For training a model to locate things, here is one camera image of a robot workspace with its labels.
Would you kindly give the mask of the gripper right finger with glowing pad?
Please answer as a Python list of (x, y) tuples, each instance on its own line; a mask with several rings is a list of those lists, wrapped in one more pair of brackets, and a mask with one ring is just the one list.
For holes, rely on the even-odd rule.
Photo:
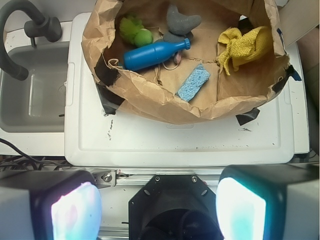
[(320, 166), (229, 165), (215, 205), (226, 240), (318, 240)]

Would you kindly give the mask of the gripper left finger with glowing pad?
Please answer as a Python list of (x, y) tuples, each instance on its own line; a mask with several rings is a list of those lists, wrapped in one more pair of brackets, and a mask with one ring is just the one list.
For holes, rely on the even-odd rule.
[(86, 170), (0, 174), (2, 240), (95, 240), (102, 200)]

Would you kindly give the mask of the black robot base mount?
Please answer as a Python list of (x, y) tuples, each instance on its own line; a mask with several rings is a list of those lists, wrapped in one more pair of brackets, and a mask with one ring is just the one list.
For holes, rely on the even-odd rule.
[(128, 202), (131, 240), (222, 240), (216, 194), (197, 175), (154, 175)]

